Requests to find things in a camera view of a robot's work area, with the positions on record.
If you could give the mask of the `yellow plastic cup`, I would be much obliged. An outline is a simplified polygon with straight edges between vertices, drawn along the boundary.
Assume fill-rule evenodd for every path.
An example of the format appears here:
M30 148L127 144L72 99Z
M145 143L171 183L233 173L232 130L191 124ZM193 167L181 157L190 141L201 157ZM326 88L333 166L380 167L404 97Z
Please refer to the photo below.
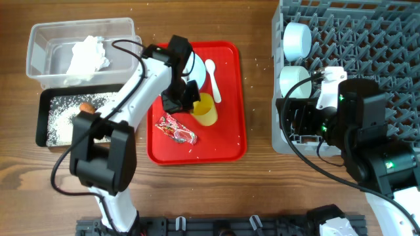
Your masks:
M217 122L218 114L213 97L201 92L200 100L193 103L193 110L190 113L193 118L202 126L208 127Z

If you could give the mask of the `light blue plate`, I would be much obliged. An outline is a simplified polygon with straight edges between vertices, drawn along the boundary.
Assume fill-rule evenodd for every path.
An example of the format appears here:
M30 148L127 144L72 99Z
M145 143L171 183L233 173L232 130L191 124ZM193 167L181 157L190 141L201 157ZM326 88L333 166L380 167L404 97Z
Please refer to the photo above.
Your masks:
M196 81L198 89L201 90L206 78L206 68L203 60L192 52L183 70L188 76L183 76L185 82Z

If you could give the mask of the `red snack wrapper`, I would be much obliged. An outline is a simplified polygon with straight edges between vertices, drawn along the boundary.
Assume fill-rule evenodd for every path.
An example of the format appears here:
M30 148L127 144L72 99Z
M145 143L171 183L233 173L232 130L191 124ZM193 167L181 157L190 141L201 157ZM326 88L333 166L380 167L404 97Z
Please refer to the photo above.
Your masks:
M164 113L155 123L155 126L177 143L182 144L186 142L194 145L198 141L198 137L194 132L168 113Z

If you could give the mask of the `white plastic spoon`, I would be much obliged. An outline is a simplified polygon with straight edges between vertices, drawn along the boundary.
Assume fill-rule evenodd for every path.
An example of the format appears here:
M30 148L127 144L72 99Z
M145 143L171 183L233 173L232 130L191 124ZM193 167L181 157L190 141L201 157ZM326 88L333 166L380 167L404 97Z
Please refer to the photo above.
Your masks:
M206 59L205 68L210 76L214 101L216 103L221 103L222 98L221 98L221 94L220 94L220 91L219 91L219 88L217 86L217 82L215 79L216 65L214 61L212 61L211 59Z

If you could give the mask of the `green bowl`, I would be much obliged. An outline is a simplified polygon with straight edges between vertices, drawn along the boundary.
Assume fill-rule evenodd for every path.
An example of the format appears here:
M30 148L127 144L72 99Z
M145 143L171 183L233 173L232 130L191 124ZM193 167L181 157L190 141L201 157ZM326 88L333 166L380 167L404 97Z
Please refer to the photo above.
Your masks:
M310 77L309 72L302 66L285 66L280 72L280 90L284 97L298 82ZM306 82L297 87L290 98L309 98L312 92L312 83Z

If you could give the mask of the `light blue bowl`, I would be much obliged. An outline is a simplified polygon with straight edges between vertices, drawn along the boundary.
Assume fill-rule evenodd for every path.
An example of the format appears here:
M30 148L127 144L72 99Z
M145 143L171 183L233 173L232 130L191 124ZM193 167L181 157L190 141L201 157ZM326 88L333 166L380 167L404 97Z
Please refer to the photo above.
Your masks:
M290 22L283 35L286 60L294 62L309 55L312 46L311 30L306 24Z

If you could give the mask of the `orange carrot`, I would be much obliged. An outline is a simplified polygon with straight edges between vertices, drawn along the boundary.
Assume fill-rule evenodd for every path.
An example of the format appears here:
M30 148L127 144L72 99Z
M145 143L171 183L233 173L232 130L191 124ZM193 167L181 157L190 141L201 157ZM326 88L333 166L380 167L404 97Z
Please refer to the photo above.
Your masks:
M86 113L94 114L95 111L96 111L96 108L93 105L91 105L90 103L83 102L83 103L81 103L81 105L79 107L79 110L84 111Z

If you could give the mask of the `white napkin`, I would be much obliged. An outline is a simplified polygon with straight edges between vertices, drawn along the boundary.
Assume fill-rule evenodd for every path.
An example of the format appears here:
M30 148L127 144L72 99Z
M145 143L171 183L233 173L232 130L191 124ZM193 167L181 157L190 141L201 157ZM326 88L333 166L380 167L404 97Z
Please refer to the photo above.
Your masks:
M67 74L81 75L92 74L110 65L105 57L103 37L89 35L82 42L76 43L73 48L73 57Z

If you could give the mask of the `white rice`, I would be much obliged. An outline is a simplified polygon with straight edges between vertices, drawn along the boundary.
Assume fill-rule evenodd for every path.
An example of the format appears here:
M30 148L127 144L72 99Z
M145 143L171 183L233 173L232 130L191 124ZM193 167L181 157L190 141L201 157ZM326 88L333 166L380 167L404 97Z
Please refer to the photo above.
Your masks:
M55 96L50 101L47 122L47 147L69 146L72 143L73 121L80 105L88 103L95 109L108 103L117 92Z

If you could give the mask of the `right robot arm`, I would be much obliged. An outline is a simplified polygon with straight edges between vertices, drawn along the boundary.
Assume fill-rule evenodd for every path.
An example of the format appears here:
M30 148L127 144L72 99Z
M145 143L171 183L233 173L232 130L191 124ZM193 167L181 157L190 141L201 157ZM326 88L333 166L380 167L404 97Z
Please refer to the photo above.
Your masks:
M341 184L366 195L383 235L419 234L419 160L412 147L387 137L386 94L376 82L350 79L339 83L333 97L337 109L316 109L315 99L276 100L280 128L318 134L341 150L349 182L309 161L293 144L286 142L306 164Z

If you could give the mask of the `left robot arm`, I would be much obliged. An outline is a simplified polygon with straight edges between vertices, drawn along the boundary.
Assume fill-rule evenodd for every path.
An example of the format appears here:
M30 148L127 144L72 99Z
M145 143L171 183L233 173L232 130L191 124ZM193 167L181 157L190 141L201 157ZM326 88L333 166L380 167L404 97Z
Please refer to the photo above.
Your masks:
M75 117L70 173L95 196L102 213L101 233L142 233L128 188L137 167L135 130L157 97L168 114L192 111L200 99L198 85L183 80L192 54L190 42L178 35L165 48L149 45L137 56L138 70L113 102Z

